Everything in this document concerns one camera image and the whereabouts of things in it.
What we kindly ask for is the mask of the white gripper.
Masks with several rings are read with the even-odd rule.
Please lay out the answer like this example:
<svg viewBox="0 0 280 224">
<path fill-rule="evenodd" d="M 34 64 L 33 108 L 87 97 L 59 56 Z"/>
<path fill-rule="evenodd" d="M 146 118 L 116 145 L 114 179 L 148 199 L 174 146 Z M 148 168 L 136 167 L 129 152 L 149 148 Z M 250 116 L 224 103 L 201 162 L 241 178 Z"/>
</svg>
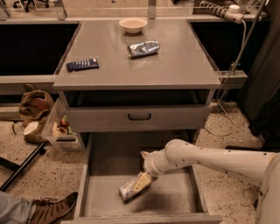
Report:
<svg viewBox="0 0 280 224">
<path fill-rule="evenodd" d="M 153 152 L 142 151 L 143 168 L 145 172 L 140 172 L 132 186 L 134 193 L 141 192 L 152 182 L 152 177 L 157 177 L 166 172 L 166 155 L 162 150 Z"/>
</svg>

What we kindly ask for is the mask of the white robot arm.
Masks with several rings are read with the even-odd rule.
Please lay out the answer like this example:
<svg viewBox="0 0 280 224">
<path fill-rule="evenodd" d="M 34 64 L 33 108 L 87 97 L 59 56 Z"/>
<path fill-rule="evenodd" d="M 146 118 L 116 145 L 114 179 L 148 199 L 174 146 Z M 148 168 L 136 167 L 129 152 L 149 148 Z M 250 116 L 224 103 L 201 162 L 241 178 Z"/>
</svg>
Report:
<svg viewBox="0 0 280 224">
<path fill-rule="evenodd" d="M 162 150 L 144 151 L 142 157 L 144 173 L 133 185 L 137 192 L 159 175 L 198 164 L 259 186 L 255 224 L 280 224 L 279 153 L 202 148 L 173 139 Z"/>
</svg>

